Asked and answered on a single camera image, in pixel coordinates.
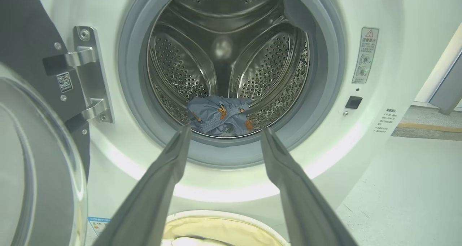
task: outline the washing machine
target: washing machine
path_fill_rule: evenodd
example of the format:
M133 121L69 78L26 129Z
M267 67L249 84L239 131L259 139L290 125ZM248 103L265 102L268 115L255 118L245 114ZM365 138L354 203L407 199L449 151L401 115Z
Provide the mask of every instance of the washing machine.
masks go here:
M250 99L246 114L254 128L233 137L193 131L169 213L229 211L282 235L279 190L265 172L261 130L275 132L336 208L462 21L458 0L8 5L8 19L23 16L15 17L15 27L2 27L10 49L2 62L69 130L88 177L92 216L114 215L191 121L186 105L192 98L218 95Z

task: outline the warning label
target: warning label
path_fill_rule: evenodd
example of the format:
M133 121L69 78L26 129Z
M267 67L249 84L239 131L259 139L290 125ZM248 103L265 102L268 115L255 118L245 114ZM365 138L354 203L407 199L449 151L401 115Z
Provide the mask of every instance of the warning label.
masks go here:
M374 53L377 45L378 29L366 28L361 30L359 54L353 76L353 84L364 84L371 71Z
M110 221L111 219L108 218L88 217L88 222L93 227L93 230L95 231L97 236L99 236L103 232L104 228L106 228Z

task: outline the instruction label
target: instruction label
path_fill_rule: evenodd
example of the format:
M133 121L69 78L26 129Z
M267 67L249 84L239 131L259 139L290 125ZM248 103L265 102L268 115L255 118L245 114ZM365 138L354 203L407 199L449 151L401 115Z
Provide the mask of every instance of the instruction label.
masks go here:
M104 228L109 224L111 219L108 218L92 218L88 217L88 221L90 222L90 225L93 227L93 230L95 231L96 235L99 236Z
M361 41L359 43L359 54L353 76L353 84L365 84L374 59L377 45L378 29L366 28L361 30Z
M373 132L376 133L387 133L388 130L393 131L395 129L394 122L398 115L396 109L386 109L386 111L380 116Z

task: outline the cloth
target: cloth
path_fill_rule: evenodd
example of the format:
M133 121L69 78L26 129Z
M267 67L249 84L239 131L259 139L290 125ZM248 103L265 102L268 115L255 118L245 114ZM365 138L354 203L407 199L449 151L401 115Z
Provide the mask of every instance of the cloth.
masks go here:
M254 128L245 112L250 99L224 98L221 96L195 97L188 103L191 129L220 137L241 136Z

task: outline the stainless steel drum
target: stainless steel drum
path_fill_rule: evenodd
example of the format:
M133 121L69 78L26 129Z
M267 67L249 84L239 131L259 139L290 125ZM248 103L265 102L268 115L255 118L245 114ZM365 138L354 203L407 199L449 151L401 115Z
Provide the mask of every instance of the stainless steel drum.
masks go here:
M254 130L291 109L308 75L307 34L284 16L283 0L172 0L148 44L155 97L178 123L194 97L252 100Z

